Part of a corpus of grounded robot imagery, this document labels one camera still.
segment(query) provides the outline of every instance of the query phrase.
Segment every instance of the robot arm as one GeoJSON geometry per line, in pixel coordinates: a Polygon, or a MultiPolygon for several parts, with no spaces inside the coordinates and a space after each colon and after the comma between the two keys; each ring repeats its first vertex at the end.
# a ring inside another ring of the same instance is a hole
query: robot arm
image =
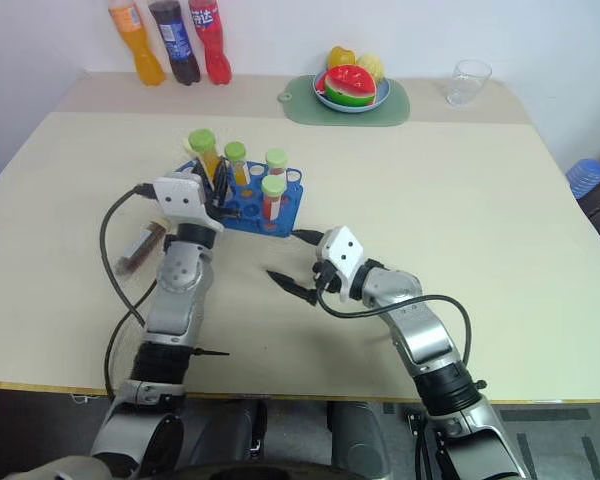
{"type": "Polygon", "coordinates": [[[166,243],[157,289],[131,376],[122,382],[91,454],[114,477],[138,478],[175,466],[183,440],[174,414],[213,281],[211,259],[222,225],[205,208],[200,177],[172,173],[153,184],[165,216],[177,224],[166,243]]]}
{"type": "Polygon", "coordinates": [[[413,378],[438,438],[437,458],[445,479],[528,478],[520,454],[488,400],[478,392],[458,350],[441,320],[418,297],[422,287],[408,273],[387,270],[364,260],[363,249],[346,227],[297,236],[317,243],[316,289],[302,289],[275,272],[272,278],[285,290],[344,318],[322,299],[324,291],[341,300],[362,300],[389,327],[393,345],[413,378]]]}

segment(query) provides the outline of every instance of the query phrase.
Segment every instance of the green placemat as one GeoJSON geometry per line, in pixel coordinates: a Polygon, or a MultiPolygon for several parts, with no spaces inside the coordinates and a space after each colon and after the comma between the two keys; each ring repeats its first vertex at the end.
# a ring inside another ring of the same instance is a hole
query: green placemat
{"type": "Polygon", "coordinates": [[[305,125],[344,125],[354,127],[391,127],[409,118],[409,97],[402,85],[391,82],[389,97],[378,108],[363,113],[343,113],[320,103],[313,92],[313,75],[294,78],[278,95],[284,114],[305,125]]]}

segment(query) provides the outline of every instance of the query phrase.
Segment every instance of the bottle cap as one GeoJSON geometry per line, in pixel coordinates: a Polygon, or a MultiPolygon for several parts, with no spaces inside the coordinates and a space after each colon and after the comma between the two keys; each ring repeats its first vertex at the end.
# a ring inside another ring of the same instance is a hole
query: bottle cap
{"type": "Polygon", "coordinates": [[[269,168],[284,168],[287,165],[287,154],[281,148],[272,148],[266,155],[269,168]]]}
{"type": "Polygon", "coordinates": [[[284,178],[277,175],[267,175],[262,179],[262,192],[269,197],[279,197],[285,188],[284,178]]]}
{"type": "Polygon", "coordinates": [[[244,160],[247,156],[247,149],[244,148],[242,142],[231,142],[227,143],[224,147],[224,156],[229,159],[230,162],[239,162],[244,160]]]}
{"type": "Polygon", "coordinates": [[[158,225],[160,225],[162,228],[164,228],[167,232],[169,230],[171,230],[171,222],[169,221],[168,218],[166,218],[166,217],[160,217],[160,218],[156,218],[153,221],[155,223],[157,223],[158,225]]]}
{"type": "Polygon", "coordinates": [[[189,145],[198,153],[204,153],[216,146],[216,137],[208,128],[202,128],[191,132],[189,135],[189,145]]]}

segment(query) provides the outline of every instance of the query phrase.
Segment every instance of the table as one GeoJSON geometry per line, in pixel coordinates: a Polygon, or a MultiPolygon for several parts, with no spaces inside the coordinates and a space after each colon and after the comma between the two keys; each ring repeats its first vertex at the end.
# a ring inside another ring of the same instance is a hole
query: table
{"type": "MultiPolygon", "coordinates": [[[[208,127],[222,145],[243,141],[253,160],[287,150],[304,174],[297,228],[348,225],[368,256],[460,300],[473,322],[470,371],[491,399],[600,401],[600,239],[506,88],[492,82],[455,110],[436,82],[405,80],[405,124],[312,127],[282,117],[286,81],[148,89],[92,75],[46,117],[0,175],[0,388],[102,393],[102,357],[125,310],[100,263],[99,223],[135,183],[179,166],[182,139],[208,127]]],[[[148,200],[125,204],[110,227],[112,259],[158,215],[148,200]]],[[[329,317],[264,273],[308,285],[313,247],[228,230],[214,255],[200,346],[231,356],[192,358],[188,392],[417,397],[380,319],[329,317]]],[[[130,298],[159,258],[123,285],[130,298]]],[[[461,348],[459,314],[430,306],[461,348]]],[[[116,381],[140,335],[129,322],[116,381]]]]}

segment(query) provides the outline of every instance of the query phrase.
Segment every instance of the red soda bottle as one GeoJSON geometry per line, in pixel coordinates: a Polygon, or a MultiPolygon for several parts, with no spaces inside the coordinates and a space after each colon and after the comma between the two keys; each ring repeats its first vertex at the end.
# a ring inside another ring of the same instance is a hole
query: red soda bottle
{"type": "Polygon", "coordinates": [[[189,0],[196,33],[204,44],[204,62],[211,83],[226,85],[231,81],[231,65],[224,56],[222,22],[216,0],[189,0]]]}

